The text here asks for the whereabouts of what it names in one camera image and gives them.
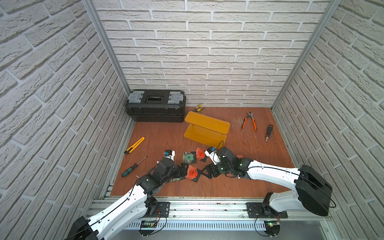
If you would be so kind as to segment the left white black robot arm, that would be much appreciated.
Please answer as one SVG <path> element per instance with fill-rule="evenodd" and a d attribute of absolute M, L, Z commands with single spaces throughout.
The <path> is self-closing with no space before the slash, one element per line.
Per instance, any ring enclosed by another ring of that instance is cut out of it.
<path fill-rule="evenodd" d="M 135 182 L 123 197 L 88 219 L 78 218 L 72 225 L 68 240 L 110 240 L 130 223 L 153 213 L 157 200 L 154 195 L 167 183 L 184 179 L 188 164 L 176 165 L 173 158 L 164 157 Z"/>

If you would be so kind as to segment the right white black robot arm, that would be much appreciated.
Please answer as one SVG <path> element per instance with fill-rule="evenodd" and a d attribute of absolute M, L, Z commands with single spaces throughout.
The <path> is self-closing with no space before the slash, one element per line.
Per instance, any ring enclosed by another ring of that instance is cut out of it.
<path fill-rule="evenodd" d="M 209 179 L 231 174 L 238 179 L 260 180 L 283 186 L 283 193 L 266 194 L 260 211 L 267 217 L 276 217 L 287 210 L 307 210 L 326 217 L 336 206 L 332 200 L 332 186 L 311 166 L 283 168 L 267 165 L 248 158 L 238 158 L 230 149 L 210 147 L 205 154 L 212 160 L 202 173 Z"/>

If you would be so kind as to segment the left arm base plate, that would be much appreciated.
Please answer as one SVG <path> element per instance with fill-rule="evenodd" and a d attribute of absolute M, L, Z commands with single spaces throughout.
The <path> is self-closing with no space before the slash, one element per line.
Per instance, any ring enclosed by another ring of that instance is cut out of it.
<path fill-rule="evenodd" d="M 160 215 L 164 215 L 168 218 L 170 212 L 170 205 L 170 202 L 157 202 L 156 205 L 152 205 L 149 207 L 144 217 L 156 218 Z"/>

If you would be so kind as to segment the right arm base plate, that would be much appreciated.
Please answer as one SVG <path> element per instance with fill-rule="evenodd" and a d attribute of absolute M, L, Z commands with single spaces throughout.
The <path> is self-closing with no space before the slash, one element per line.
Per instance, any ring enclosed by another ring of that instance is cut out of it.
<path fill-rule="evenodd" d="M 287 219 L 286 211 L 277 212 L 269 206 L 264 206 L 263 203 L 246 203 L 247 213 L 250 219 L 256 218 L 277 218 Z"/>

